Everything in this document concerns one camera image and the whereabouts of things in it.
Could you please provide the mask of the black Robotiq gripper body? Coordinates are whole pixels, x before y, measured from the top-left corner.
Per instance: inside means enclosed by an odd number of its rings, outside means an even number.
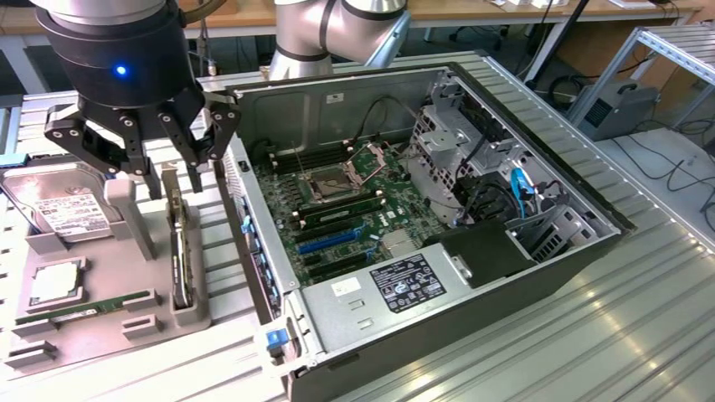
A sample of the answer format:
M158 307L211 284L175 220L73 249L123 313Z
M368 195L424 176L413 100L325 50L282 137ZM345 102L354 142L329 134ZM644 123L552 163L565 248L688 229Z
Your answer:
M38 6L42 26L86 120L121 135L121 116L142 139L166 135L158 115L189 126L202 105L190 69L185 17L175 6Z

